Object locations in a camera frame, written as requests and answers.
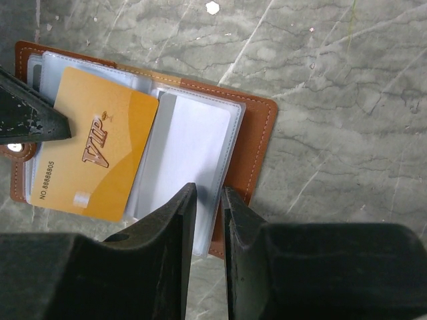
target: card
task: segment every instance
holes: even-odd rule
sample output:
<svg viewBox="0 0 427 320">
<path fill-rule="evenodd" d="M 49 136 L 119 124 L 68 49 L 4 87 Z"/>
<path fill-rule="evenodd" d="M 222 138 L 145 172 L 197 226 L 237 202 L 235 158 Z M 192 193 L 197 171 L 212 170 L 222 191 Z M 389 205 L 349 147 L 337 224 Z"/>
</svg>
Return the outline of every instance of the card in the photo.
<svg viewBox="0 0 427 320">
<path fill-rule="evenodd" d="M 145 93 L 66 68 L 55 109 L 72 138 L 42 144 L 31 204 L 119 221 L 157 107 Z"/>
</svg>

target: leather wallet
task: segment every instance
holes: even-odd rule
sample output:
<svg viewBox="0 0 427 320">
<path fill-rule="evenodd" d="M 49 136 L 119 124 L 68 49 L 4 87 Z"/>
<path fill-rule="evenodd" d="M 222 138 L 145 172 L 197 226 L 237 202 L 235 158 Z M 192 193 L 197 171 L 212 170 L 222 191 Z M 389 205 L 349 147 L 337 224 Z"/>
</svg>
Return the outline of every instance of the leather wallet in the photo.
<svg viewBox="0 0 427 320">
<path fill-rule="evenodd" d="M 54 49 L 19 41 L 15 45 L 15 76 L 27 82 L 27 62 L 31 55 L 41 55 L 44 51 L 59 53 L 69 57 L 99 63 L 107 67 L 130 71 L 139 75 L 150 77 L 153 81 L 173 85 L 183 89 L 199 91 L 208 95 L 229 99 L 231 101 L 245 103 L 246 112 L 238 133 L 236 146 L 230 161 L 230 166 L 226 175 L 224 185 L 233 187 L 249 204 L 254 192 L 258 175 L 261 171 L 261 164 L 266 153 L 268 141 L 272 133 L 273 124 L 276 120 L 278 106 L 270 100 L 231 89 L 208 85 L 202 82 L 166 75 L 156 71 L 130 67 L 94 57 L 80 55 L 69 51 Z M 11 198 L 15 201 L 25 202 L 24 197 L 24 162 L 32 158 L 35 152 L 35 144 L 27 143 L 22 152 L 18 155 L 11 152 L 6 147 L 0 148 L 0 154 L 12 159 L 11 168 Z M 218 210 L 215 227 L 211 239 L 209 253 L 219 258 L 224 258 L 224 235 L 221 224 L 221 211 Z"/>
</svg>

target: gray marble floor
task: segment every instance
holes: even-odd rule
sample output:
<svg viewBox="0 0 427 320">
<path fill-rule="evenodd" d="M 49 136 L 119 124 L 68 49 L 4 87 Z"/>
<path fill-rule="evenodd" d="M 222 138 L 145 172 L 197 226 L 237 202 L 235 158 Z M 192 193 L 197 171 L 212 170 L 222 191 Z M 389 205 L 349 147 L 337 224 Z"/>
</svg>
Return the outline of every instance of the gray marble floor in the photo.
<svg viewBox="0 0 427 320">
<path fill-rule="evenodd" d="M 0 63 L 19 39 L 198 77 L 280 111 L 252 207 L 268 221 L 402 223 L 427 242 L 427 1 L 0 0 Z M 124 227 L 16 204 L 0 232 Z M 194 259 L 188 319 L 226 319 L 223 263 Z"/>
</svg>

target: stitching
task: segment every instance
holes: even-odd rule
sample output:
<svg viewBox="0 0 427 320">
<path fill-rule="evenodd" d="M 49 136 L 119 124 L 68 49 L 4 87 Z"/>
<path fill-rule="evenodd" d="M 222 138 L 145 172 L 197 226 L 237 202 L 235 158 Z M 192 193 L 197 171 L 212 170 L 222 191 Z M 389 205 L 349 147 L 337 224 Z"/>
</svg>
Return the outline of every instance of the stitching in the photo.
<svg viewBox="0 0 427 320">
<path fill-rule="evenodd" d="M 198 88 L 198 89 L 201 89 L 201 90 L 204 90 L 204 91 L 211 91 L 211 92 L 219 93 L 221 95 L 228 95 L 230 97 L 236 97 L 236 98 L 243 99 L 243 100 L 253 101 L 255 103 L 262 103 L 263 105 L 268 106 L 268 114 L 267 114 L 266 123 L 265 123 L 264 129 L 262 131 L 262 136 L 261 136 L 261 139 L 260 139 L 260 144 L 258 145 L 258 151 L 257 151 L 256 156 L 255 156 L 254 166 L 252 167 L 252 172 L 251 172 L 251 175 L 249 177 L 248 185 L 246 186 L 245 196 L 243 198 L 243 201 L 246 201 L 246 197 L 248 196 L 248 192 L 249 192 L 249 187 L 250 187 L 250 184 L 252 182 L 252 177 L 254 176 L 255 166 L 256 166 L 256 163 L 258 161 L 258 157 L 260 156 L 261 146 L 262 146 L 262 143 L 264 141 L 264 137 L 266 135 L 267 124 L 268 124 L 268 121 L 270 120 L 270 115 L 272 113 L 272 106 L 269 103 L 266 103 L 264 101 L 255 100 L 255 99 L 251 99 L 251 98 L 248 98 L 248 97 L 242 97 L 242 96 L 239 96 L 239 95 L 233 95 L 231 93 L 221 92 L 221 91 L 218 91 L 218 90 L 212 90 L 212 89 L 208 89 L 208 88 L 205 88 L 205 87 L 199 87 L 197 85 L 191 85 L 189 83 L 185 83 L 184 81 L 182 81 L 181 84 L 183 84 L 183 85 L 189 85 L 190 87 L 195 87 L 195 88 Z"/>
<path fill-rule="evenodd" d="M 173 82 L 173 83 L 178 83 L 180 84 L 181 82 L 176 81 L 176 80 L 172 80 L 172 79 L 168 79 L 168 78 L 163 78 L 163 77 L 158 77 L 157 75 L 150 75 L 149 73 L 144 73 L 144 72 L 140 72 L 140 71 L 136 71 L 136 70 L 131 70 L 131 69 L 126 69 L 126 68 L 117 68 L 119 70 L 123 70 L 123 71 L 129 71 L 132 73 L 138 73 L 139 75 L 145 75 L 146 77 L 150 77 L 150 78 L 154 78 L 154 79 L 161 79 L 164 81 L 169 81 L 169 82 Z"/>
<path fill-rule="evenodd" d="M 17 184 L 18 184 L 18 182 L 17 182 L 17 180 L 18 180 L 18 162 L 16 162 L 16 164 L 15 164 L 15 185 L 14 185 L 14 188 L 13 188 L 13 190 L 14 190 L 14 192 L 15 192 L 15 196 L 16 196 L 16 198 L 18 198 L 18 199 L 20 199 L 20 200 L 24 200 L 24 198 L 22 198 L 20 195 L 18 195 L 18 193 L 16 192 L 16 188 L 17 188 Z"/>
</svg>

